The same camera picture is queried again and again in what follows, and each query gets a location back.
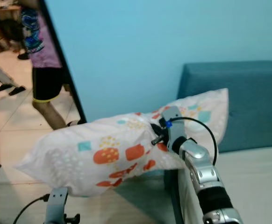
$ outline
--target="blue wall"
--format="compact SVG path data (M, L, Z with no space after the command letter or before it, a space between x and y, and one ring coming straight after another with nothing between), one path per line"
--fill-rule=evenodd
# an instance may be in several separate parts
M174 100L186 62L272 60L272 0L47 4L89 121Z

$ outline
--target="black shorts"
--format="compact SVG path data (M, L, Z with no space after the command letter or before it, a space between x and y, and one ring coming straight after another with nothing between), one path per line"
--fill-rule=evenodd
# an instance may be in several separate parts
M49 102L57 97L65 84L65 74L62 68L33 68L33 100Z

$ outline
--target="upholstered headboard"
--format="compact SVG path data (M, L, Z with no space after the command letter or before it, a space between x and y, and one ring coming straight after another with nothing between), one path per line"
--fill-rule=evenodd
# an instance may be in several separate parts
M272 61L186 64L178 98L229 89L220 152L272 146Z

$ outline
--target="silver metal part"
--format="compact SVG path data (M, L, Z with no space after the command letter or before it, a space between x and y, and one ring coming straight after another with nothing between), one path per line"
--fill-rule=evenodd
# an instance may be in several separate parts
M153 146L155 146L158 142L162 141L163 138L164 138L164 135L160 135L156 139L154 139L153 141L151 141L151 144Z
M68 195L67 188L56 188L51 191L44 224L65 224L64 205Z
M207 149L192 140L185 141L180 147L180 157L190 169L191 180L196 194L211 187L224 187L217 169L213 166Z
M211 211L205 214L202 219L205 224L243 224L243 221L236 209L219 209L217 211Z

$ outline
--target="white pillowcase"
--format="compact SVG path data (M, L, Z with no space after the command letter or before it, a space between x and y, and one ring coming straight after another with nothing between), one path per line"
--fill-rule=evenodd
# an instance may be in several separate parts
M217 143L223 138L228 115L228 90L209 91L176 100L153 113L130 113L71 126L45 135L16 168L53 188L68 187L75 196L99 195L125 179L160 169L181 169L185 163L169 153L150 123L178 106L182 115L204 122ZM210 134L199 124L185 121L186 134L204 146L213 159Z

